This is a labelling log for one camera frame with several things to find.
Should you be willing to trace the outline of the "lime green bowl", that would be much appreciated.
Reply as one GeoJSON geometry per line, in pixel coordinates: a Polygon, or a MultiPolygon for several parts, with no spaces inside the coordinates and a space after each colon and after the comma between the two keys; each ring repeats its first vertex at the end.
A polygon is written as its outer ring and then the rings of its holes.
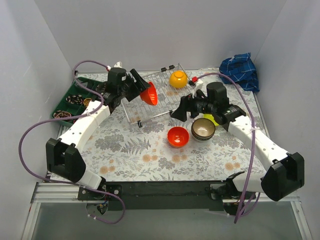
{"type": "Polygon", "coordinates": [[[203,114],[203,118],[210,120],[215,126],[219,126],[211,114],[203,114]]]}

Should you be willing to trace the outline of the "orange bowl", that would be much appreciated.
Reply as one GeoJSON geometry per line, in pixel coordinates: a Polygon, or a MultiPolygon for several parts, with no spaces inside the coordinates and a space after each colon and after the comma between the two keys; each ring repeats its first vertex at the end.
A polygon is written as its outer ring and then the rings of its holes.
{"type": "Polygon", "coordinates": [[[184,127],[175,126],[167,132],[167,141],[172,147],[184,147],[189,142],[189,140],[189,132],[184,127]]]}
{"type": "Polygon", "coordinates": [[[149,85],[150,87],[140,94],[140,98],[146,104],[156,106],[158,104],[157,90],[151,81],[149,82],[149,85]]]}

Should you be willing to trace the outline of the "black patterned bowl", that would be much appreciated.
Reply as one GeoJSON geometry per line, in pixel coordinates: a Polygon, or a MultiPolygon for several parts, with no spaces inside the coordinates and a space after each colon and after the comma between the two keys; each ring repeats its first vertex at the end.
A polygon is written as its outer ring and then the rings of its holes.
{"type": "Polygon", "coordinates": [[[214,123],[207,118],[198,118],[191,125],[191,134],[198,141],[210,140],[216,131],[214,123]]]}

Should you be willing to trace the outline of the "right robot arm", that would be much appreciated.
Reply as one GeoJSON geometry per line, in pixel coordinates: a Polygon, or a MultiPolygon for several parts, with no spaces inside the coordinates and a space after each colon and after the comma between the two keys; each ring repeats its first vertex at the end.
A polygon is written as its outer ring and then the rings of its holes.
{"type": "Polygon", "coordinates": [[[226,192],[232,199],[243,193],[264,193],[271,200],[279,201],[305,184],[305,160],[298,152],[289,153],[276,145],[237,105],[231,104],[227,89],[221,82],[211,82],[206,93],[200,89],[196,94],[181,97],[178,108],[170,116],[179,121],[187,120],[199,114],[211,114],[214,120],[227,132],[238,138],[266,170],[265,174],[250,174],[242,171],[229,176],[226,180],[226,192]]]}

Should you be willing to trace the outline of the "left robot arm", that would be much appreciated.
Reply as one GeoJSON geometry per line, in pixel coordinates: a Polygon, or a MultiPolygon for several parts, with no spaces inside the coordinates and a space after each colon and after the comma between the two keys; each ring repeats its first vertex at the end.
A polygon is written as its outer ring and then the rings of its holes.
{"type": "Polygon", "coordinates": [[[89,188],[89,194],[95,200],[106,196],[103,178],[89,170],[81,151],[99,125],[118,107],[122,99],[132,101],[146,93],[151,85],[135,69],[126,71],[121,67],[112,67],[107,80],[99,84],[99,97],[93,98],[80,117],[58,139],[49,139],[46,143],[47,170],[72,183],[89,188]]]}

